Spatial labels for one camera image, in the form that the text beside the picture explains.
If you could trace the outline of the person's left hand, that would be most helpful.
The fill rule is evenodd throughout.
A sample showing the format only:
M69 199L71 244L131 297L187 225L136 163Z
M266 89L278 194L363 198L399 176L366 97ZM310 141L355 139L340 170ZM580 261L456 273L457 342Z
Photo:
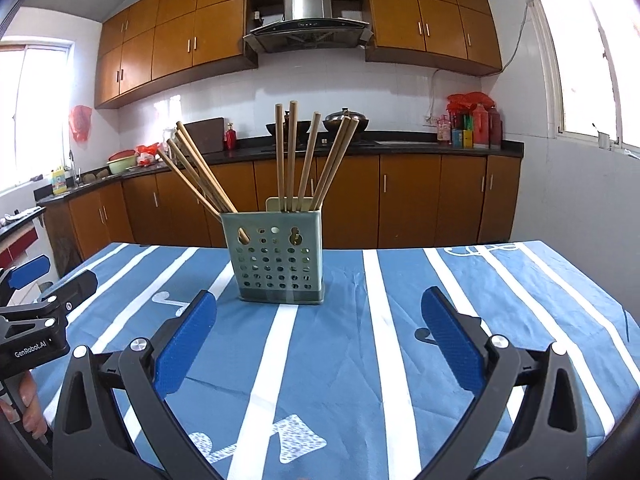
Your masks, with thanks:
M40 439L47 432L48 424L43 416L42 408L37 394L37 385L32 374L26 372L18 388L20 398L24 404L24 413L19 415L10 404L1 401L1 409L6 419L11 424L22 422L26 432L35 440Z

